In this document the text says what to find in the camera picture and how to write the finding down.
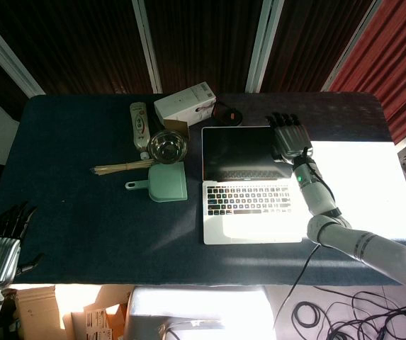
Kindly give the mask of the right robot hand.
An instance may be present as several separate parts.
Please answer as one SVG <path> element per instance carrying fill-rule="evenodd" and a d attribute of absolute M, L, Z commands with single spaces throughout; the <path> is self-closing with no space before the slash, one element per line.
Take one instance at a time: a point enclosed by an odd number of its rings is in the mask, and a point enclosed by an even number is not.
<path fill-rule="evenodd" d="M 275 112 L 266 119 L 272 131 L 271 156 L 275 162 L 297 164 L 312 157 L 310 137 L 296 114 Z"/>

